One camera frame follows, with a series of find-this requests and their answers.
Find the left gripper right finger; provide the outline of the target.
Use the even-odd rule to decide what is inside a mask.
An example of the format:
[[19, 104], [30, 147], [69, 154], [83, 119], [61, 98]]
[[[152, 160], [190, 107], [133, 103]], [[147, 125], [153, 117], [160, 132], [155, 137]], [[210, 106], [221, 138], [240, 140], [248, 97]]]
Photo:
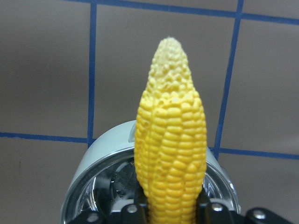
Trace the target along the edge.
[[205, 191], [202, 191], [196, 204], [197, 224], [290, 224], [286, 218], [265, 208], [252, 208], [240, 215], [229, 210], [221, 200], [213, 202]]

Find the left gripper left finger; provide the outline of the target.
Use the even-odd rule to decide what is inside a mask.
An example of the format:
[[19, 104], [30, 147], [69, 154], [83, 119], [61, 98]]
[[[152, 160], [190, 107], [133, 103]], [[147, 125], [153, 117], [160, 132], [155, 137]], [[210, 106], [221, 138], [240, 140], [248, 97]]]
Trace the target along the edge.
[[108, 217], [99, 212], [86, 211], [80, 214], [81, 224], [148, 224], [147, 199], [138, 184], [132, 203], [125, 205], [118, 211], [112, 211]]

